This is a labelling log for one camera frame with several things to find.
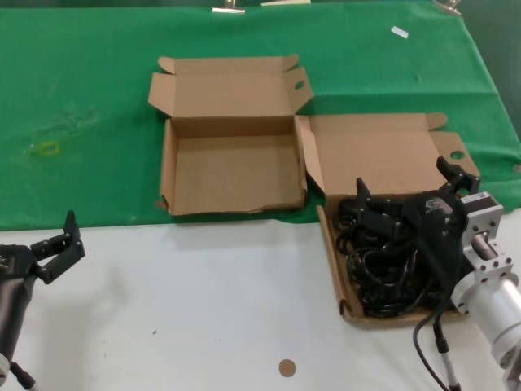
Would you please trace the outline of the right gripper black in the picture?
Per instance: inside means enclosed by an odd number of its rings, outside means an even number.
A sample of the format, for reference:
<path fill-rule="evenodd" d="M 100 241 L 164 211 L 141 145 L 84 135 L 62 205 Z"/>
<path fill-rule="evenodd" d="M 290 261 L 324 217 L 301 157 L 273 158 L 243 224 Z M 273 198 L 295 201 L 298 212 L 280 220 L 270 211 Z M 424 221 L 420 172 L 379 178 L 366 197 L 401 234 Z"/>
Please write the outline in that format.
<path fill-rule="evenodd" d="M 362 178 L 357 178 L 356 228 L 398 239 L 403 218 L 412 227 L 418 250 L 433 276 L 450 296 L 463 264 L 462 218 L 457 203 L 478 192 L 480 177 L 450 164 L 443 156 L 437 159 L 436 168 L 445 179 L 442 187 L 404 199 L 373 196 Z"/>

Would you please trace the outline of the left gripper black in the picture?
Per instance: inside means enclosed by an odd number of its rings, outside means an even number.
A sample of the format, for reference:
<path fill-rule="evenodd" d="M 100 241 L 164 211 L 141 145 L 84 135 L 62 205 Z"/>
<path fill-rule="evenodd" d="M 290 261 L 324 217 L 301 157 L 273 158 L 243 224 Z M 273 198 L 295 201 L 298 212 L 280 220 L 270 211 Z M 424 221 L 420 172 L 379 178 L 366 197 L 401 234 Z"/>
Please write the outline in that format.
<path fill-rule="evenodd" d="M 38 261 L 53 258 L 44 266 Z M 37 277 L 53 283 L 85 256 L 81 233 L 73 210 L 69 210 L 63 233 L 30 246 L 1 246 L 1 355 L 13 359 L 24 316 L 33 296 Z"/>

